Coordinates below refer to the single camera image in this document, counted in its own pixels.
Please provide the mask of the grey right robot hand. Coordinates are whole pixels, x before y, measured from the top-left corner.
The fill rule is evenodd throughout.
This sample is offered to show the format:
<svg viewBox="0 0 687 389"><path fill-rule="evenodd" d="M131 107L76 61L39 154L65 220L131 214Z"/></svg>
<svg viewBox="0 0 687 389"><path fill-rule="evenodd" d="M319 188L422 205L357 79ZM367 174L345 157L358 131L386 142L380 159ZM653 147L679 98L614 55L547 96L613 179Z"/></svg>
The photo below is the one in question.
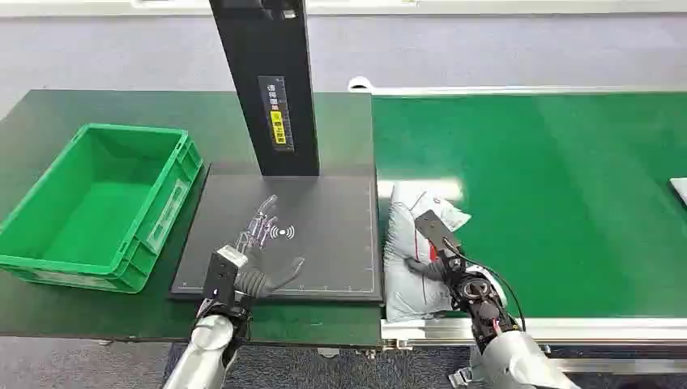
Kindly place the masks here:
<svg viewBox="0 0 687 389"><path fill-rule="evenodd" d="M460 260L440 256L430 263L422 263L414 258L405 258L404 263L411 272L446 284L450 280L450 273L460 264Z"/></svg>

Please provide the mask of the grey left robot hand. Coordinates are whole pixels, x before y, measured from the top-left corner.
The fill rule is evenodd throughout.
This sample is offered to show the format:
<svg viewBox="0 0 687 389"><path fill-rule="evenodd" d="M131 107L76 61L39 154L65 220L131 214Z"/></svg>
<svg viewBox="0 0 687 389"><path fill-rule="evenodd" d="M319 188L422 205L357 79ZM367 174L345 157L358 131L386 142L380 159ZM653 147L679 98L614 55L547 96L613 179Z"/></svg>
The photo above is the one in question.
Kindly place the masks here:
<svg viewBox="0 0 687 389"><path fill-rule="evenodd" d="M274 194L267 197L235 241L235 248L247 258L247 262L239 267L234 286L238 292L254 298L270 296L283 288L300 275L305 263L303 257L296 257L279 273L262 269L262 254L269 232L278 220L275 214L277 200Z"/></svg>

